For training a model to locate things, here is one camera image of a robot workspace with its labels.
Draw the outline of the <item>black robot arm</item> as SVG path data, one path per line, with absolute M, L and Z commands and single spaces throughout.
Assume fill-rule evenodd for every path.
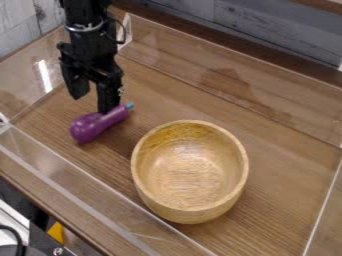
M 68 93 L 75 100 L 96 85 L 97 112 L 107 114 L 120 103 L 123 70 L 115 61 L 119 21 L 108 12 L 111 0 L 59 0 L 69 42 L 59 42 L 60 69 Z

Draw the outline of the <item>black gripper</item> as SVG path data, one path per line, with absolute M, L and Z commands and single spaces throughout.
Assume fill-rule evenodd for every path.
M 123 70 L 115 61 L 117 54 L 116 24 L 67 24 L 69 41 L 60 41 L 60 68 L 71 97 L 77 100 L 96 84 L 97 112 L 107 114 L 119 104 Z

